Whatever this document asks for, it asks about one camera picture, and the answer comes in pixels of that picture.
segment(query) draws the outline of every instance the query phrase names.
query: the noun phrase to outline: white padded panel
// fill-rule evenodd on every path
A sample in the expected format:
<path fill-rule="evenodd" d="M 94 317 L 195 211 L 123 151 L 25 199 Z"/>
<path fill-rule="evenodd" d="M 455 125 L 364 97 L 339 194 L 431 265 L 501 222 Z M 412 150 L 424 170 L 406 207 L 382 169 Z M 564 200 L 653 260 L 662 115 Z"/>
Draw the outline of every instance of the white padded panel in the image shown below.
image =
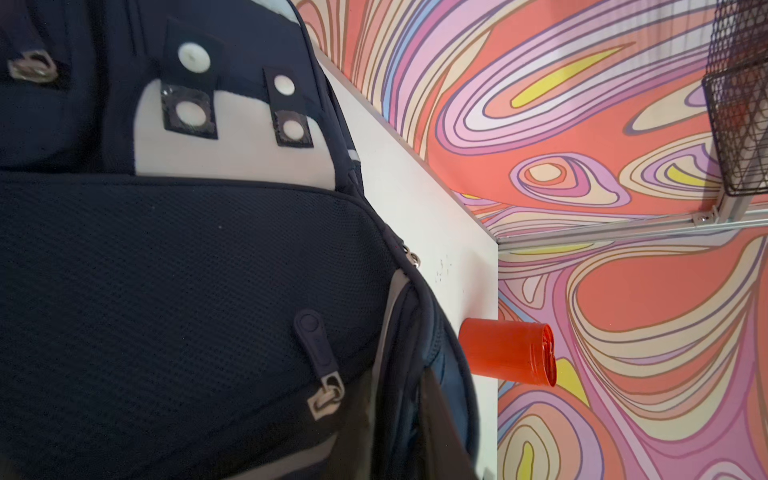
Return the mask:
<path fill-rule="evenodd" d="M 261 180 L 336 188 L 323 132 L 307 118 L 313 148 L 279 147 L 269 104 L 228 91 L 214 92 L 218 140 L 163 127 L 160 80 L 144 89 L 134 119 L 136 175 Z"/>
<path fill-rule="evenodd" d="M 296 18 L 296 14 L 293 13 L 293 9 L 290 7 L 288 0 L 253 0 L 253 3 L 257 3 L 264 8 L 268 8 L 278 15 L 282 15 L 283 17 L 288 18 L 295 24 L 299 23 L 299 19 Z"/>

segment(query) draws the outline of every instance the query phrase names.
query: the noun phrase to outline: colorful wall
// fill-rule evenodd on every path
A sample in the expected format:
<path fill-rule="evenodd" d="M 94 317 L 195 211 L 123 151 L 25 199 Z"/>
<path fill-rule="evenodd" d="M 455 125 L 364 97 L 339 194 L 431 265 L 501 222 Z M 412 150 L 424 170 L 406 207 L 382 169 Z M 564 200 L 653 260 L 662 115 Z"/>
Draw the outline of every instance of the colorful wall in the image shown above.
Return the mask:
<path fill-rule="evenodd" d="M 715 0 L 295 1 L 497 237 L 716 199 Z M 559 380 L 500 382 L 498 477 L 768 478 L 766 246 L 752 229 L 503 254 L 500 319 L 553 326 Z"/>
<path fill-rule="evenodd" d="M 500 382 L 498 477 L 768 478 L 768 229 L 504 253 L 555 389 Z"/>
<path fill-rule="evenodd" d="M 301 0 L 310 34 L 497 236 L 707 210 L 715 0 Z"/>

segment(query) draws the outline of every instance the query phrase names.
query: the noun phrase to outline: orange plastic container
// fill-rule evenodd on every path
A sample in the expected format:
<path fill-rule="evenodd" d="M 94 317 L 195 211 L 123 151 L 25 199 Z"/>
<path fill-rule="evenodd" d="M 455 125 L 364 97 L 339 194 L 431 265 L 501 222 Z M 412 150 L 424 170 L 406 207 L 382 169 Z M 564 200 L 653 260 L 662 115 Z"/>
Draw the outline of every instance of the orange plastic container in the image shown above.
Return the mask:
<path fill-rule="evenodd" d="M 554 386 L 554 336 L 545 323 L 468 318 L 458 341 L 476 375 Z"/>

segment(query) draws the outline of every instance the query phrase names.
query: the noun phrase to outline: navy blue backpack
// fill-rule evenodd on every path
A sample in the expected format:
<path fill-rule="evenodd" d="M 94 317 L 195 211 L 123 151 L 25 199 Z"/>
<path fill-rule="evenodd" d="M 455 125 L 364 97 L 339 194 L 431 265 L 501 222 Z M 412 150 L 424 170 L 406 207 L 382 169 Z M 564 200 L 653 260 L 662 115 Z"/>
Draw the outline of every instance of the navy blue backpack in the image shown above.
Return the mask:
<path fill-rule="evenodd" d="M 3 0 L 0 476 L 474 478 L 467 363 L 287 0 Z"/>

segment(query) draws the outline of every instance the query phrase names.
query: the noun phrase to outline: snap button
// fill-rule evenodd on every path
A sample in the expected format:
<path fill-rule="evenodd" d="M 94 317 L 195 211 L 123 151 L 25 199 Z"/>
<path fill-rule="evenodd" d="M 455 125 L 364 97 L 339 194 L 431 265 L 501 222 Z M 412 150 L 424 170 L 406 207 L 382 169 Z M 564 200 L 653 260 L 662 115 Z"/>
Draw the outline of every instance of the snap button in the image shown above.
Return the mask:
<path fill-rule="evenodd" d="M 275 88 L 286 97 L 293 95 L 293 92 L 296 91 L 296 85 L 293 84 L 293 80 L 285 75 L 277 75 L 275 77 Z"/>
<path fill-rule="evenodd" d="M 191 127 L 199 127 L 206 122 L 205 110 L 191 101 L 180 101 L 176 104 L 176 115 L 179 120 Z"/>
<path fill-rule="evenodd" d="M 287 120 L 283 123 L 283 133 L 291 140 L 299 141 L 304 137 L 304 128 L 295 120 Z"/>
<path fill-rule="evenodd" d="M 203 73 L 210 68 L 210 56 L 205 48 L 188 41 L 179 47 L 179 61 L 189 71 Z"/>

